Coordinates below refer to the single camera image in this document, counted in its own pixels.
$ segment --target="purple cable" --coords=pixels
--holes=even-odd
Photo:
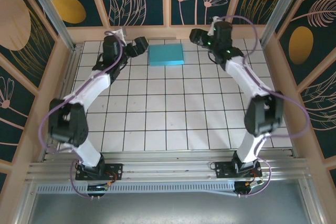
[[[110,31],[106,31],[105,35],[114,35],[114,33],[110,32]],[[46,115],[45,117],[42,119],[40,126],[38,127],[38,140],[40,141],[40,144],[42,145],[42,147],[44,149],[50,150],[51,152],[55,153],[58,152],[56,149],[54,148],[50,148],[47,146],[47,144],[43,141],[43,126],[45,125],[48,117],[50,117],[51,114],[53,114],[55,111],[57,111],[58,109],[62,108],[64,105],[68,104],[72,99],[74,99],[83,89],[85,89],[87,87],[87,85],[89,85],[95,78],[102,76],[103,74],[105,74],[107,71],[109,71],[110,69],[112,69],[121,59],[122,56],[122,45],[121,45],[121,40],[118,36],[114,35],[119,43],[119,48],[120,48],[120,52],[118,55],[117,60],[115,61],[115,63],[113,63],[111,66],[109,66],[107,69],[95,74],[94,76],[91,76],[90,79],[88,79],[79,89],[78,91],[72,95],[71,97],[69,97],[67,100],[65,100],[63,103],[57,105],[56,107],[52,108]]]
[[[256,51],[256,48],[257,48],[257,43],[258,43],[258,32],[257,32],[257,28],[256,26],[247,18],[243,17],[243,16],[239,16],[239,15],[229,15],[229,16],[223,16],[221,17],[220,19],[224,19],[224,18],[240,18],[240,19],[243,19],[245,20],[247,23],[249,23],[252,28],[253,28],[253,32],[255,34],[255,37],[256,37],[256,42],[253,46],[253,49],[251,52],[248,52],[247,54],[244,55],[244,59],[243,59],[243,66],[244,66],[244,69],[246,70],[247,74],[251,77],[251,79],[255,82],[256,85],[258,85],[262,90],[276,96],[276,97],[279,97],[283,100],[287,100],[291,103],[294,103],[295,105],[297,105],[305,114],[306,116],[306,124],[304,126],[304,128],[296,133],[296,134],[289,134],[289,135],[273,135],[274,137],[290,137],[290,138],[298,138],[298,137],[301,137],[305,134],[305,132],[307,131],[307,129],[309,128],[309,122],[310,122],[310,119],[309,119],[309,114],[306,110],[306,108],[304,106],[302,106],[301,104],[299,104],[298,102],[296,102],[295,100],[293,100],[292,98],[289,98],[285,95],[282,95],[282,94],[279,94],[277,92],[274,92],[272,90],[268,90],[266,89],[265,87],[261,86],[260,83],[257,81],[257,79],[253,76],[253,74],[249,71],[249,69],[247,68],[246,66],[246,58],[248,57],[248,54],[252,54],[253,52]]]

